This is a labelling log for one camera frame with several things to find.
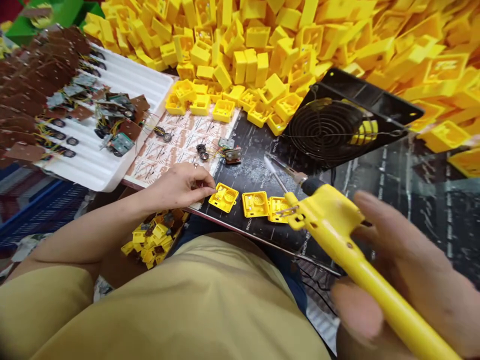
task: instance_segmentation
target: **human hand holding soldering iron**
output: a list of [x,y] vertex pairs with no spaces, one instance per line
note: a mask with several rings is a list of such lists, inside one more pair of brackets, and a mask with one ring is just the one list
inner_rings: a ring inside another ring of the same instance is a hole
[[[373,227],[358,227],[352,235],[376,251],[376,269],[459,356],[480,356],[480,293],[400,212],[363,191],[354,202]],[[341,319],[339,359],[414,359],[370,294],[348,277],[331,294]]]

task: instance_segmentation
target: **fan grille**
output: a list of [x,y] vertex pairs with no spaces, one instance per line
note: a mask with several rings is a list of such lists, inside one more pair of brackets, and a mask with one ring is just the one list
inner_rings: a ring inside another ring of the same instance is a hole
[[323,98],[307,103],[295,113],[287,136],[301,152],[332,167],[362,155],[373,143],[350,144],[365,120],[368,118],[357,107]]

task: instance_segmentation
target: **black fan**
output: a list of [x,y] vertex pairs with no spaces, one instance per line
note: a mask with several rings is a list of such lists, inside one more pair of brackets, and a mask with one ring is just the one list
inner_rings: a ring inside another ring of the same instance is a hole
[[407,135],[423,110],[342,70],[314,84],[284,136],[324,170]]

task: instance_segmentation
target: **sticker sheet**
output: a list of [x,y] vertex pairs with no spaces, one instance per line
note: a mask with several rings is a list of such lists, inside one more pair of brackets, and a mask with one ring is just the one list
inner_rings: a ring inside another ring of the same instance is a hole
[[[172,165],[183,162],[197,163],[213,176],[222,159],[217,154],[219,139],[230,137],[240,114],[240,109],[236,108],[231,122],[215,121],[212,117],[214,107],[215,104],[212,104],[208,116],[195,116],[190,110],[185,115],[172,115],[165,111],[157,126],[172,135],[171,141],[165,142],[163,137],[152,131],[126,172],[124,182],[135,188],[146,188]],[[200,144],[205,144],[210,155],[208,161],[200,160],[197,153],[197,145]],[[192,207],[199,209],[200,205],[198,203]]]

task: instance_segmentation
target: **hand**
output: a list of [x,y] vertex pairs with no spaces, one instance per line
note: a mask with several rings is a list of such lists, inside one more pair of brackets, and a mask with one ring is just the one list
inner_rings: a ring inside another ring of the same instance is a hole
[[185,208],[215,194],[215,181],[203,166],[189,162],[173,165],[146,189],[138,192],[139,201],[147,214]]
[[[480,356],[480,292],[397,210],[362,191],[354,201],[374,226],[361,226],[352,235],[376,251],[377,270],[459,356]],[[350,279],[338,280],[331,295],[342,325],[339,359],[414,358],[375,300]]]

